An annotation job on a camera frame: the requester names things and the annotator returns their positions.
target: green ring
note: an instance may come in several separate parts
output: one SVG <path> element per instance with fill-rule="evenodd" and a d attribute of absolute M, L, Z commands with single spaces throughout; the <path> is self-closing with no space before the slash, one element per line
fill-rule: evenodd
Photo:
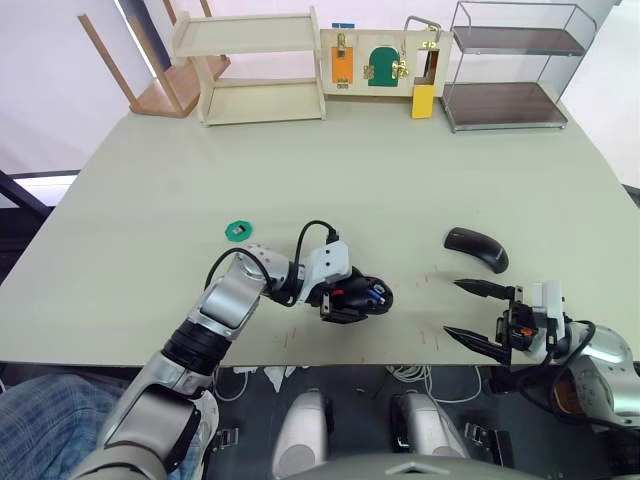
<path fill-rule="evenodd" d="M 232 242 L 244 242 L 247 238 L 251 236 L 253 232 L 253 227 L 246 220 L 236 220 L 233 223 L 227 225 L 227 229 L 224 231 L 224 234 L 227 236 L 227 239 Z"/>

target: black computer mouse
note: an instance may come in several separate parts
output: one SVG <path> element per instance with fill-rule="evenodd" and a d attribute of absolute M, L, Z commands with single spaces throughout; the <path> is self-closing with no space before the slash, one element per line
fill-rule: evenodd
<path fill-rule="evenodd" d="M 502 273 L 509 266 L 509 257 L 502 245 L 491 237 L 466 228 L 451 230 L 444 241 L 444 248 L 473 255 L 486 263 L 494 273 Z"/>

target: person's leg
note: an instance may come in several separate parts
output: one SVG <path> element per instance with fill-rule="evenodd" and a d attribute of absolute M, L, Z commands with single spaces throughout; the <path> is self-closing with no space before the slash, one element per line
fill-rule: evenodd
<path fill-rule="evenodd" d="M 76 375 L 46 375 L 0 395 L 0 478 L 62 480 L 95 448 L 122 389 Z M 175 480 L 190 479 L 197 440 Z"/>

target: table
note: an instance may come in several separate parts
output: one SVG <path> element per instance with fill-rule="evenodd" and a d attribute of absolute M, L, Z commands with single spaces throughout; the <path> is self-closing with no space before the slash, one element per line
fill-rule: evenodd
<path fill-rule="evenodd" d="M 225 364 L 491 364 L 441 327 L 492 337 L 506 302 L 458 278 L 518 283 L 525 300 L 560 280 L 574 319 L 617 330 L 640 358 L 638 211 L 574 121 L 452 134 L 439 105 L 422 121 L 405 100 L 338 99 L 326 121 L 123 118 L 0 287 L 0 361 L 141 365 L 232 246 L 227 224 L 248 220 L 251 241 L 293 256 L 314 218 L 393 288 L 393 309 L 342 326 L 263 299 Z M 500 241 L 509 269 L 445 250 L 454 226 Z"/>

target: metal frame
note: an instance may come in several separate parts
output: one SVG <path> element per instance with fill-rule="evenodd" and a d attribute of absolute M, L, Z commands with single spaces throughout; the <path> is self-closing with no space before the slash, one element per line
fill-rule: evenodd
<path fill-rule="evenodd" d="M 16 178 L 46 178 L 46 177 L 77 177 L 80 170 L 46 170 L 43 172 L 13 173 L 9 175 Z"/>
<path fill-rule="evenodd" d="M 2 170 L 0 170 L 0 194 L 42 222 L 44 222 L 51 213 L 51 207 L 46 206 L 31 195 Z"/>
<path fill-rule="evenodd" d="M 555 123 L 550 123 L 550 124 L 542 124 L 542 123 L 536 123 L 535 125 L 531 125 L 531 124 L 486 124 L 486 125 L 478 125 L 478 126 L 465 126 L 465 127 L 459 127 L 456 125 L 455 123 L 455 119 L 453 118 L 453 115 L 449 109 L 449 103 L 451 100 L 451 97 L 453 96 L 453 92 L 455 90 L 455 86 L 456 84 L 459 84 L 459 82 L 457 82 L 458 80 L 458 75 L 460 74 L 460 69 L 462 67 L 462 62 L 464 60 L 465 54 L 466 53 L 475 53 L 477 55 L 481 55 L 481 54 L 490 54 L 492 49 L 487 49 L 487 51 L 484 50 L 478 50 L 478 51 L 474 51 L 474 52 L 465 52 L 465 50 L 462 48 L 461 42 L 458 39 L 458 36 L 455 34 L 453 27 L 455 26 L 455 22 L 456 22 L 456 18 L 458 16 L 458 10 L 461 9 L 464 14 L 467 17 L 467 28 L 468 28 L 468 32 L 469 34 L 471 34 L 471 27 L 472 27 L 472 19 L 471 19 L 471 14 L 469 13 L 469 11 L 467 10 L 467 8 L 465 7 L 465 4 L 477 4 L 477 5 L 529 5 L 529 6 L 539 6 L 539 7 L 573 7 L 569 16 L 567 17 L 567 20 L 564 23 L 564 26 L 562 27 L 562 30 L 566 31 L 567 26 L 569 25 L 569 22 L 571 21 L 571 19 L 573 18 L 575 12 L 577 10 L 579 10 L 592 24 L 593 24 L 593 36 L 591 37 L 591 40 L 589 41 L 588 45 L 586 47 L 584 47 L 584 53 L 580 56 L 580 60 L 578 61 L 577 65 L 575 66 L 575 68 L 573 69 L 573 72 L 571 72 L 571 75 L 569 76 L 569 79 L 565 82 L 564 86 L 562 87 L 560 94 L 557 96 L 556 100 L 552 100 L 549 97 L 549 100 L 554 103 L 557 104 L 560 101 L 560 98 L 562 97 L 562 95 L 564 94 L 565 90 L 567 89 L 567 87 L 569 86 L 569 83 L 571 82 L 571 80 L 573 79 L 576 71 L 578 70 L 578 68 L 580 67 L 580 64 L 582 63 L 582 61 L 584 60 L 584 57 L 587 55 L 587 52 L 589 51 L 589 49 L 591 48 L 591 45 L 593 44 L 593 41 L 595 39 L 596 33 L 598 31 L 598 25 L 595 21 L 595 19 L 589 15 L 582 7 L 580 7 L 579 5 L 575 4 L 575 3 L 539 3 L 539 2 L 515 2 L 515 1 L 485 1 L 485 0 L 459 0 L 456 4 L 456 8 L 454 10 L 453 13 L 453 18 L 451 19 L 451 25 L 449 27 L 449 30 L 451 32 L 454 33 L 454 38 L 456 40 L 456 44 L 458 45 L 458 48 L 460 49 L 460 60 L 458 61 L 458 66 L 456 67 L 456 72 L 454 74 L 453 77 L 453 81 L 448 84 L 451 85 L 451 88 L 449 89 L 449 93 L 448 95 L 442 95 L 441 98 L 441 102 L 442 105 L 444 107 L 445 113 L 447 114 L 447 117 L 449 119 L 449 123 L 451 124 L 451 130 L 455 133 L 458 130 L 488 130 L 488 129 L 496 129 L 496 128 L 529 128 L 532 126 L 536 126 L 536 127 L 560 127 L 560 128 L 564 128 L 564 125 L 557 125 Z M 520 55 L 531 55 L 531 54 L 540 54 L 539 52 L 536 51 L 531 51 L 531 52 L 522 52 L 522 51 L 516 51 L 514 50 L 512 52 L 512 54 L 520 54 Z M 566 56 L 574 56 L 572 52 L 563 52 L 563 53 L 559 53 L 557 55 L 548 55 L 547 56 L 547 60 L 544 63 L 544 66 L 542 67 L 542 70 L 540 71 L 538 77 L 535 80 L 535 83 L 539 83 L 540 78 L 542 78 L 542 75 L 544 74 L 547 65 L 549 64 L 549 60 L 551 59 L 552 56 L 558 56 L 558 55 L 566 55 Z"/>
<path fill-rule="evenodd" d="M 409 24 L 411 23 L 411 20 L 415 21 L 415 22 L 420 22 L 420 23 L 424 23 L 425 25 L 427 25 L 427 28 L 434 28 L 436 30 L 436 39 L 435 42 L 438 43 L 440 41 L 440 33 L 442 33 L 442 25 L 440 25 L 437 22 L 433 22 L 431 20 L 427 20 L 426 18 L 422 18 L 422 17 L 416 17 L 415 15 L 409 15 L 407 17 L 407 20 L 404 22 L 404 29 L 408 30 L 409 29 Z"/>

